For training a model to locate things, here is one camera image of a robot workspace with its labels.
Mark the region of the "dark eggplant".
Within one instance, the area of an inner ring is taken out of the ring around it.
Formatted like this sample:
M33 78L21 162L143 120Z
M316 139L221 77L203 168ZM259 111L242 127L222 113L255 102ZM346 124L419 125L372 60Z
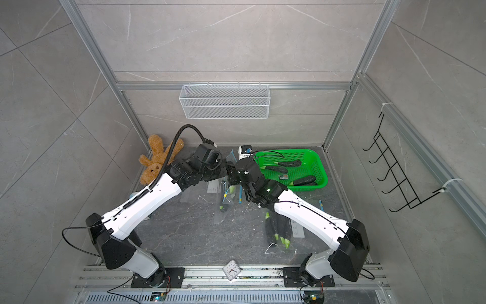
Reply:
M277 214L277 229L282 244L288 249L292 238L291 220L284 215Z

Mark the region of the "clear zip-top bag blue zipper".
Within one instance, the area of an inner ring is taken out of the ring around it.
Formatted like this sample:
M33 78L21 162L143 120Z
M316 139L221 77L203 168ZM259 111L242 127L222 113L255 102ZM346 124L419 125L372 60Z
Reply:
M309 230L298 227L294 236L290 218L267 208L258 209L262 221L261 240L257 242L258 262L265 265L297 265L312 253L320 253L329 247Z

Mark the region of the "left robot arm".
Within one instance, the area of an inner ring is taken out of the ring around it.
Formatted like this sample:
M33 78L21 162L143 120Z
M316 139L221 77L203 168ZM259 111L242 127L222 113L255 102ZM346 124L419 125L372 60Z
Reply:
M144 279L161 284L165 276L163 264L143 250L133 238L135 228L167 201L201 181L223 177L227 171L225 159L217 145L204 136L202 143L187 158L166 160L154 181L130 200L103 215L93 213L83 226L89 233L106 268L127 269Z

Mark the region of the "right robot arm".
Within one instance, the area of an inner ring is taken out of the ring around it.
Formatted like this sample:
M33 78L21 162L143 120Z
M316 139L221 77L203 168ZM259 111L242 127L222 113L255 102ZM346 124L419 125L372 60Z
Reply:
M285 216L319 237L329 249L305 258L299 277L310 286L334 273L356 282L370 252L362 222L347 222L307 203L284 184L266 179L258 164L246 157L226 165L231 184L240 184L247 200Z

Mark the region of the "brown teddy bear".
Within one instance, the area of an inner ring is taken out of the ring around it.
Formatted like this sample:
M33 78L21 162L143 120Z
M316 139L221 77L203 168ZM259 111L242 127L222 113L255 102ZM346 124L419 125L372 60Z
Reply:
M149 185L158 176L172 145L172 143L170 143L167 149L165 149L163 139L156 134L149 136L148 143L152 150L152 157L148 158L145 155L139 157L139 162L146 167L145 171L140 176L140 183L143 186Z

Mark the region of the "green plastic basket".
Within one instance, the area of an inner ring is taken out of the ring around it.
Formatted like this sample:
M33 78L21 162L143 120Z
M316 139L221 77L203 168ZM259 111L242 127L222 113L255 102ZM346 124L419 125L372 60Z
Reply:
M286 167L288 170L288 180L280 180L278 178L280 174L278 172L270 170L261 170L263 175L267 179L281 182L287 186L290 190L298 191L314 191L321 189L328 185L328 177L321 159L317 152L311 149L277 149L268 151L258 151L255 154L255 161L260 167L266 165L277 165L277 162L286 162L300 160L302 164L300 167ZM306 176L316 177L316 186L289 186L289 183Z

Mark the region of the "small white clock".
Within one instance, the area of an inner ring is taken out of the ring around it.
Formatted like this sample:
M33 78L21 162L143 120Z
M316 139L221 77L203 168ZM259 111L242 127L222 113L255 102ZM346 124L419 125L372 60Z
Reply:
M231 260L223 266L223 272L229 281L234 280L240 273L241 268L235 260Z

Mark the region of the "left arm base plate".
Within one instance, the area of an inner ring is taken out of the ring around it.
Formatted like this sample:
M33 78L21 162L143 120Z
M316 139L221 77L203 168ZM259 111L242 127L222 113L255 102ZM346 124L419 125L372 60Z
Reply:
M131 288L181 288L184 280L185 268L169 267L163 271L156 271L148 279L144 279L138 274L134 275Z

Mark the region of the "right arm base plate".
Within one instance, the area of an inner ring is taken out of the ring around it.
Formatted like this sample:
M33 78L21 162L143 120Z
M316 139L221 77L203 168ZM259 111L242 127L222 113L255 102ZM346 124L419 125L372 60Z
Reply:
M335 287L333 275L327 275L321 279L315 279L310 274L302 271L299 267L284 267L282 268L283 283L286 288L300 288L300 287Z

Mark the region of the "black wall hook rack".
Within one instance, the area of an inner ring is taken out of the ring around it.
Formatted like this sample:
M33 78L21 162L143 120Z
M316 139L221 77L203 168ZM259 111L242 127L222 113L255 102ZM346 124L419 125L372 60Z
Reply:
M370 152L370 151L377 151L379 152L378 156L372 160L369 160L369 164L376 164L376 163L384 163L386 165L386 173L383 177L377 177L379 182L385 182L387 180L393 181L393 187L387 191L381 191L383 195L389 195L393 192L399 191L402 198L404 199L405 204L401 207L395 209L389 209L392 213L400 212L401 210L408 208L410 210L424 204L426 201L435 198L438 195L446 193L447 187L440 187L434 191L432 191L431 195L421 199L418 195L417 191L415 190L414 186L412 185L410 179L408 178L407 173L405 172L404 167L399 163L398 158L391 150L390 145L384 138L383 134L381 133L380 129L384 121L384 113L380 112L379 124L375 134L373 135L373 141L368 148L363 148L363 152Z

